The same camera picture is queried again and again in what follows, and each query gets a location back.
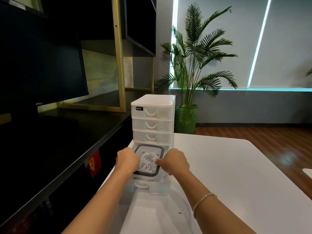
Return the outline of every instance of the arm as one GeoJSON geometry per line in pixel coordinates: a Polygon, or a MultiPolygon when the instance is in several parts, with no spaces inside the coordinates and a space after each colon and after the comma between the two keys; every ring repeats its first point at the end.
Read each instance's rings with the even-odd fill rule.
{"type": "Polygon", "coordinates": [[[132,149],[119,151],[111,176],[62,234],[106,233],[123,188],[139,164],[140,159],[132,149]]]}
{"type": "MultiPolygon", "coordinates": [[[[200,180],[190,172],[190,165],[183,152],[170,149],[163,159],[156,161],[156,164],[176,178],[192,209],[204,195],[210,193],[200,180]]],[[[213,195],[207,196],[196,207],[195,218],[204,234],[255,234],[247,224],[213,195]]]]}

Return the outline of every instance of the green plant pot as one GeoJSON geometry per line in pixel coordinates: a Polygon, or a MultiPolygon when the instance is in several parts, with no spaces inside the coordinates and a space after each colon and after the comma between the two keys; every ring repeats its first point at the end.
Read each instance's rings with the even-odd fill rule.
{"type": "Polygon", "coordinates": [[[181,112],[180,107],[177,107],[174,113],[174,132],[182,134],[193,134],[195,132],[196,127],[196,116],[193,118],[192,121],[190,121],[189,124],[182,125],[179,120],[180,112],[181,112]]]}

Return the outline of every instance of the plastic drawer organizer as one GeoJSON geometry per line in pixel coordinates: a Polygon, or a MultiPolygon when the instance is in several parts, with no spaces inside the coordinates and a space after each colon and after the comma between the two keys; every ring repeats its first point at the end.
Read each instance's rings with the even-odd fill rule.
{"type": "Polygon", "coordinates": [[[131,187],[149,189],[151,194],[168,194],[169,175],[155,164],[172,147],[174,95],[146,94],[131,103],[132,150],[141,159],[130,180],[131,187]]]}

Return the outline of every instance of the bracelet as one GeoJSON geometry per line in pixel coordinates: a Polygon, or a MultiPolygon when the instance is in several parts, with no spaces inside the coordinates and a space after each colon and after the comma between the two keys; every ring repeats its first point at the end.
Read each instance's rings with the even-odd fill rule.
{"type": "Polygon", "coordinates": [[[209,193],[209,194],[206,194],[206,195],[204,195],[201,199],[200,199],[200,201],[198,201],[197,202],[197,204],[195,204],[195,206],[194,206],[194,208],[193,208],[193,217],[195,218],[195,209],[196,209],[196,207],[201,203],[201,201],[203,201],[206,197],[208,197],[209,195],[214,195],[216,198],[218,197],[216,194],[214,194],[214,193],[209,193]]]}

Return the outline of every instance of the container lid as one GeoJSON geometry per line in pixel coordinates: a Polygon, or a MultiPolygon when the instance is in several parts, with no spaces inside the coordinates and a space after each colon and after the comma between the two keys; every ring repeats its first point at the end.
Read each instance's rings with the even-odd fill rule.
{"type": "Polygon", "coordinates": [[[158,158],[162,158],[164,148],[150,144],[140,144],[135,150],[135,154],[141,159],[140,166],[134,174],[154,177],[158,174],[159,166],[155,164],[158,158]]]}
{"type": "Polygon", "coordinates": [[[133,101],[131,106],[173,107],[175,95],[146,94],[133,101]]]}

